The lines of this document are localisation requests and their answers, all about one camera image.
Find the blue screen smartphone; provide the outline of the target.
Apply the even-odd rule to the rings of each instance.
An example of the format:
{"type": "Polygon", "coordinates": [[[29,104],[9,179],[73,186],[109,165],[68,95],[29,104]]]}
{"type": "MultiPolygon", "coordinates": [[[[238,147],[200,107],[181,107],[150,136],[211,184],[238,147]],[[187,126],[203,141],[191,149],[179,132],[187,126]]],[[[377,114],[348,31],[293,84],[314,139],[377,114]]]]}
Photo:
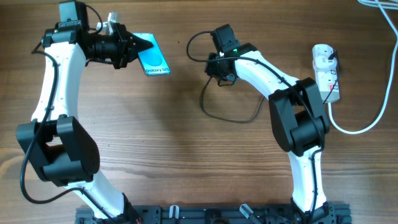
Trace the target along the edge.
{"type": "Polygon", "coordinates": [[[147,40],[153,44],[153,47],[139,52],[139,61],[144,73],[149,76],[169,75],[170,69],[165,57],[152,33],[134,33],[141,39],[147,40]]]}

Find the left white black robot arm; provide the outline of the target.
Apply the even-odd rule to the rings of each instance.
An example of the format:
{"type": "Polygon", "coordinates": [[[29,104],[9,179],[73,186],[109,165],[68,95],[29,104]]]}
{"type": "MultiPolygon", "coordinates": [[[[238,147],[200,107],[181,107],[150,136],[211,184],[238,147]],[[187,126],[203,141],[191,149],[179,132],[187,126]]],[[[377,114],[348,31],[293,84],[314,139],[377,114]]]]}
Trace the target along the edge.
{"type": "Polygon", "coordinates": [[[33,50],[45,57],[45,74],[30,122],[16,131],[25,154],[22,169],[32,166],[40,180],[65,194],[76,193],[91,208],[91,223],[141,223],[127,197],[100,171],[99,149],[79,123],[77,106],[81,74],[89,63],[124,68],[153,45],[116,21],[107,32],[91,28],[90,9],[80,1],[61,2],[59,22],[33,50]]]}

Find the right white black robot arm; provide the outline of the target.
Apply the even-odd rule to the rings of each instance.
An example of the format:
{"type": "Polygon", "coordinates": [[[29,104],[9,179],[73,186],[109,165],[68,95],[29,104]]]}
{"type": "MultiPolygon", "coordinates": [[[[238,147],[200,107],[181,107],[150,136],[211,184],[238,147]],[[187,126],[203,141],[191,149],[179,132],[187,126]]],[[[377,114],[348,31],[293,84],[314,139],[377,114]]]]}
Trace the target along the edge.
{"type": "Polygon", "coordinates": [[[210,36],[216,51],[209,54],[205,72],[219,82],[240,78],[268,100],[274,138],[292,168],[292,200],[303,214],[313,215],[326,204],[320,162],[330,129],[315,80],[282,72],[255,46],[240,44],[229,24],[210,36]]]}

